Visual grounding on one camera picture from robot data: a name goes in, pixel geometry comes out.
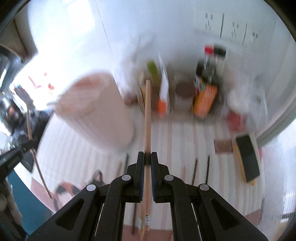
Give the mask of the white seasoning packet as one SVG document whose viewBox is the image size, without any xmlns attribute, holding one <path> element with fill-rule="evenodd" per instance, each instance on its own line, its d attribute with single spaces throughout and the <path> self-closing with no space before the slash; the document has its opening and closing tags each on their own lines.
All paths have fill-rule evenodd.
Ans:
<svg viewBox="0 0 296 241">
<path fill-rule="evenodd" d="M 170 97 L 169 97 L 169 80 L 165 64 L 159 55 L 159 66 L 161 69 L 161 88 L 159 91 L 159 100 L 158 100 L 158 113 L 161 118 L 164 118 L 170 108 Z"/>
</svg>

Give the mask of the white plastic bag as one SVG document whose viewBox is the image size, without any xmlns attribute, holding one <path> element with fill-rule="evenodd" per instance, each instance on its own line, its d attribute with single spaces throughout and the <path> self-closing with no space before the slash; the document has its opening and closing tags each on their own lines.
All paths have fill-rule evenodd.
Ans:
<svg viewBox="0 0 296 241">
<path fill-rule="evenodd" d="M 225 67 L 223 81 L 226 93 L 226 114 L 229 130 L 253 133 L 268 121 L 264 88 L 239 70 Z"/>
</svg>

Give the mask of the striped cat table mat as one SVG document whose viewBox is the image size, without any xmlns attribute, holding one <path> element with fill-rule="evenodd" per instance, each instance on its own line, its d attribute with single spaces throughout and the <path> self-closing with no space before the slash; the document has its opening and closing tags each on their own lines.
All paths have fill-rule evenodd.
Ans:
<svg viewBox="0 0 296 241">
<path fill-rule="evenodd" d="M 170 204 L 175 240 L 266 240 L 209 185 L 185 184 L 148 151 L 110 184 L 87 185 L 29 240 L 121 240 L 125 205 L 141 202 L 147 189 L 154 202 Z"/>
</svg>

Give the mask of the black gas stove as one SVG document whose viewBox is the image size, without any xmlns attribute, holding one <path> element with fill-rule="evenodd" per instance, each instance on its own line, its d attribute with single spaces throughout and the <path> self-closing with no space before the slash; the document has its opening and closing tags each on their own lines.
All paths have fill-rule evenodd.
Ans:
<svg viewBox="0 0 296 241">
<path fill-rule="evenodd" d="M 1 126 L 4 133 L 8 136 L 5 147 L 13 149 L 20 144 L 29 140 L 28 126 L 31 127 L 32 138 L 37 142 L 38 148 L 46 125 L 51 117 L 52 112 L 49 110 L 29 111 L 29 120 L 27 120 L 27 112 L 22 111 L 15 103 L 13 98 L 1 93 Z"/>
</svg>

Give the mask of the colourful wall stickers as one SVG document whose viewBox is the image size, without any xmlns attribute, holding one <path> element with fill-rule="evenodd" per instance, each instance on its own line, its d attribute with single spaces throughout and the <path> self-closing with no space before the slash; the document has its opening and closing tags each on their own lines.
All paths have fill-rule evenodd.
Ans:
<svg viewBox="0 0 296 241">
<path fill-rule="evenodd" d="M 51 77 L 46 72 L 40 72 L 35 74 L 30 74 L 28 76 L 29 80 L 33 84 L 34 88 L 46 88 L 49 90 L 54 90 L 55 87 L 52 84 L 53 81 L 51 80 Z"/>
</svg>

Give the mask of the soy sauce bottle orange label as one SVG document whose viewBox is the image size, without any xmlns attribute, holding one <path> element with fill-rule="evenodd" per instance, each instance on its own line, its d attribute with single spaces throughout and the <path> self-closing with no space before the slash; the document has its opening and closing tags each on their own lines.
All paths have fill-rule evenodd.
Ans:
<svg viewBox="0 0 296 241">
<path fill-rule="evenodd" d="M 213 45 L 213 70 L 206 76 L 195 74 L 195 97 L 193 114 L 200 120 L 212 118 L 218 114 L 224 102 L 223 70 L 226 58 L 226 48 Z"/>
</svg>

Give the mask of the black yellow sponge brush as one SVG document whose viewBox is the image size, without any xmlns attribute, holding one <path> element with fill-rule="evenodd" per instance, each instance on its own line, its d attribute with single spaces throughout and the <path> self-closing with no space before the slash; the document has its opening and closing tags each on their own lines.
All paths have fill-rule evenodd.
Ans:
<svg viewBox="0 0 296 241">
<path fill-rule="evenodd" d="M 259 164 L 250 135 L 238 136 L 234 139 L 235 151 L 238 155 L 244 181 L 252 183 L 260 176 Z"/>
</svg>

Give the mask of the cream utensil holder canister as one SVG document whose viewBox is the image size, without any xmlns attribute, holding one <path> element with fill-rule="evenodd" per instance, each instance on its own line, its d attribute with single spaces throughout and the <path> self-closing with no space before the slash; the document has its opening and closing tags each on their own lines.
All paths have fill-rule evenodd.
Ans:
<svg viewBox="0 0 296 241">
<path fill-rule="evenodd" d="M 83 76 L 54 106 L 58 117 L 103 153 L 125 150 L 133 140 L 133 121 L 111 73 Z"/>
</svg>

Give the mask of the triple wall socket panel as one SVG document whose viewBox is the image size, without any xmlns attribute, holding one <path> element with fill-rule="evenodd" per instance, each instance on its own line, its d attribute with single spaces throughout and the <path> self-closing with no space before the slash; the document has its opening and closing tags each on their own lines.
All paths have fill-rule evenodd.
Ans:
<svg viewBox="0 0 296 241">
<path fill-rule="evenodd" d="M 255 23 L 238 20 L 225 13 L 195 10 L 194 30 L 241 46 L 258 44 L 263 29 Z"/>
</svg>

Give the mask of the blue kitchen cabinet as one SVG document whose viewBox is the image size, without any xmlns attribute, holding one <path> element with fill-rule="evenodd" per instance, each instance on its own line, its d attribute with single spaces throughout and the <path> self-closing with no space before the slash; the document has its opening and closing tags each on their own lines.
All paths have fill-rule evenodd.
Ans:
<svg viewBox="0 0 296 241">
<path fill-rule="evenodd" d="M 53 212 L 30 192 L 15 171 L 10 173 L 8 181 L 12 186 L 15 202 L 23 217 L 22 227 L 27 234 L 31 235 L 53 216 Z"/>
</svg>

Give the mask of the small brown card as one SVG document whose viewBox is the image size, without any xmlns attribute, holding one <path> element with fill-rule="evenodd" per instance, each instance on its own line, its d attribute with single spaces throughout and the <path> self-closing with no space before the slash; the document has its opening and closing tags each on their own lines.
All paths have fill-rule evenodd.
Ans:
<svg viewBox="0 0 296 241">
<path fill-rule="evenodd" d="M 214 149 L 216 154 L 229 154 L 233 152 L 231 139 L 215 139 Z"/>
</svg>

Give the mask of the red cap dark bottle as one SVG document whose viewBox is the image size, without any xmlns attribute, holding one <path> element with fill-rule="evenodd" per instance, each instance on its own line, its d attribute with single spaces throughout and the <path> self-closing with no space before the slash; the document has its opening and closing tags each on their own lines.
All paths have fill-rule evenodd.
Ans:
<svg viewBox="0 0 296 241">
<path fill-rule="evenodd" d="M 212 45 L 205 45 L 204 57 L 199 59 L 197 63 L 195 72 L 197 76 L 206 76 L 213 70 L 213 50 Z"/>
</svg>

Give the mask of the brown lid jar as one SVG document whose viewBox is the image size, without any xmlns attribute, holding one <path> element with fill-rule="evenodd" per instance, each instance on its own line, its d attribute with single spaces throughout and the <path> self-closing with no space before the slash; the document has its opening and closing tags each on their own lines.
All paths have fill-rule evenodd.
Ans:
<svg viewBox="0 0 296 241">
<path fill-rule="evenodd" d="M 175 87 L 174 111 L 190 112 L 194 94 L 195 87 L 192 82 L 179 82 Z"/>
</svg>

